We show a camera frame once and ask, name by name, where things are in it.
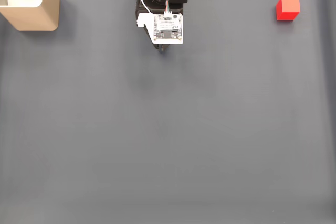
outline electronic component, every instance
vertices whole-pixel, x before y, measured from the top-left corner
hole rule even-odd
[[[183,43],[183,15],[140,13],[138,27],[145,27],[154,44]]]

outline gray mat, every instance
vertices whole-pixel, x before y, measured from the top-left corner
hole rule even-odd
[[[0,223],[336,223],[336,0],[189,0],[163,55],[135,1],[0,18]]]

